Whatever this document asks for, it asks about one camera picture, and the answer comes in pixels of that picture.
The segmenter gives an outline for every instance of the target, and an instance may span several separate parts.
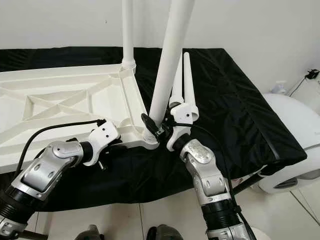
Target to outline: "screw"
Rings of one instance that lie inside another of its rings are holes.
[[[37,166],[34,167],[34,170],[37,171],[40,168],[41,164],[38,164]]]
[[[49,175],[48,175],[48,178],[52,178],[54,173],[55,173],[54,171],[50,172]]]
[[[98,161],[99,167],[101,168],[102,171],[106,170],[107,168],[103,165],[101,161]]]

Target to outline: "metal joint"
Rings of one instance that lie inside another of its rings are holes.
[[[180,158],[194,179],[198,178],[207,197],[223,194],[225,180],[217,168],[215,154],[198,140],[189,141],[182,149]]]
[[[0,215],[0,236],[16,239],[19,233],[22,233],[26,227],[27,224],[18,223]]]
[[[52,142],[39,158],[15,178],[11,185],[44,201],[60,180],[63,171],[79,164],[83,156],[83,149],[77,141]]]
[[[209,239],[250,240],[246,226],[243,223],[217,230],[210,230],[207,231],[206,234]]]

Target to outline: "black clamp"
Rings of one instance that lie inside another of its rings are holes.
[[[157,127],[156,123],[145,113],[141,114],[141,119],[145,124],[145,127],[155,136],[158,143],[166,140],[173,132],[175,121],[172,115],[167,115],[161,124],[161,127]]]

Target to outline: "white bracket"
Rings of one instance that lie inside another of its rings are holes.
[[[192,113],[191,113],[191,106],[188,103],[182,103],[174,108],[171,109],[170,114],[173,116],[174,121],[178,124],[192,124]],[[190,135],[190,127],[189,126],[174,126],[173,133],[171,138],[166,144],[166,148],[173,152],[173,145],[180,138],[183,134]]]
[[[118,139],[120,134],[111,121],[107,121],[100,127],[93,130],[89,137],[88,142],[91,144],[93,149],[93,156],[91,161],[84,162],[85,166],[92,166],[98,161],[99,155],[103,149],[105,149],[109,143]]]

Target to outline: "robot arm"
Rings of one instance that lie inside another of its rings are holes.
[[[107,121],[88,136],[88,141],[54,141],[23,170],[6,191],[0,192],[0,239],[17,239],[27,221],[47,200],[63,172],[80,163],[94,165],[101,151],[120,137]]]
[[[190,136],[193,122],[191,106],[188,103],[174,106],[160,129],[147,115],[142,114],[141,117],[158,141],[167,135],[167,149],[178,152],[185,163],[193,178],[193,186],[207,225],[208,239],[255,240],[252,231],[239,220],[241,209],[232,199],[229,186],[216,165],[215,154]]]

